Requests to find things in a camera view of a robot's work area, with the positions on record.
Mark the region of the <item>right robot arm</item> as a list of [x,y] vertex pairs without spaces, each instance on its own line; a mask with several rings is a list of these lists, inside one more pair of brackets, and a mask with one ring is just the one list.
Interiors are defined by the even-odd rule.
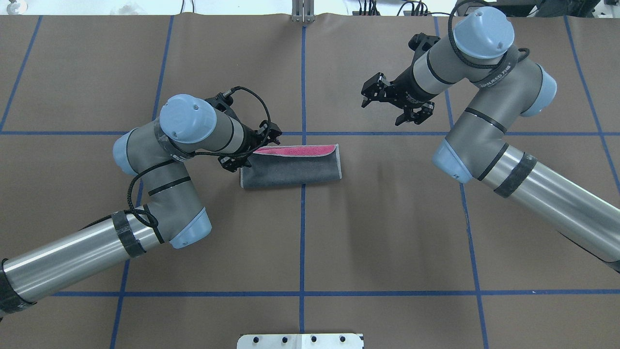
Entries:
[[478,92],[440,143],[433,163],[460,183],[476,179],[549,221],[565,238],[619,270],[619,210],[509,145],[504,137],[518,117],[549,106],[557,83],[529,49],[514,44],[512,23],[502,11],[479,1],[458,23],[448,16],[443,38],[414,35],[411,64],[393,81],[377,73],[361,88],[362,107],[387,102],[403,112],[396,126],[419,125],[434,111],[433,99],[466,79]]

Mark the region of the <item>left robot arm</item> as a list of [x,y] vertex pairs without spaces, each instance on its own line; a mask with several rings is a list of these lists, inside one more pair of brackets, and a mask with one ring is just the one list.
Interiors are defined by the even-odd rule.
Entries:
[[250,166],[262,146],[279,144],[281,128],[263,99],[265,118],[244,124],[232,109],[235,87],[212,98],[170,97],[158,116],[116,140],[113,157],[130,177],[124,207],[77,232],[1,261],[1,316],[161,244],[184,248],[207,237],[211,221],[186,167],[195,157],[215,157],[229,172]]

